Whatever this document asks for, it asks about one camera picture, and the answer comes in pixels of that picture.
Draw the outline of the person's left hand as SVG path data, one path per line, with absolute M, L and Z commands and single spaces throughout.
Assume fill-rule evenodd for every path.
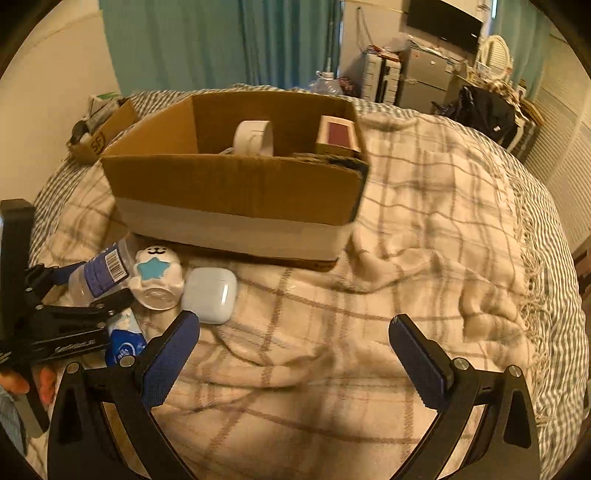
M 37 368 L 35 379 L 28 382 L 22 375 L 8 368 L 2 368 L 0 373 L 1 387 L 13 395 L 25 395 L 30 387 L 37 388 L 38 396 L 45 406 L 49 406 L 55 397 L 57 375 L 51 364 L 45 364 Z

